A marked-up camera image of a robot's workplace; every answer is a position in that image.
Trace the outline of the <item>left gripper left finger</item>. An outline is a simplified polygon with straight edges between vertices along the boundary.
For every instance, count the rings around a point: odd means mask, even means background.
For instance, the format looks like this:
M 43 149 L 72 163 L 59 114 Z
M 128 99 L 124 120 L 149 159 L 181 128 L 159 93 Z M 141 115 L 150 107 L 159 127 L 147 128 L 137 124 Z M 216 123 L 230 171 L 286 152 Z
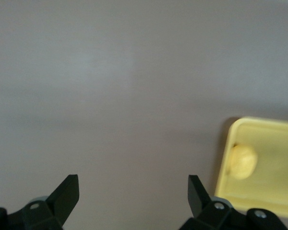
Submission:
M 0 207 L 0 230 L 61 230 L 79 201 L 78 175 L 70 174 L 49 195 L 9 214 Z

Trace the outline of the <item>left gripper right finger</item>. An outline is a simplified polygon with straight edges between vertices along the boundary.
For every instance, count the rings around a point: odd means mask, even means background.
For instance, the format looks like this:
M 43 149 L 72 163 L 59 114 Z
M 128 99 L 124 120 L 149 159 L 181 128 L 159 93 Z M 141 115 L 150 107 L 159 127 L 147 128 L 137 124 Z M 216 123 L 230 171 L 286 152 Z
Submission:
M 211 198 L 197 175 L 188 177 L 188 203 L 193 214 L 181 230 L 286 230 L 273 212 L 251 208 L 238 212 L 226 199 Z

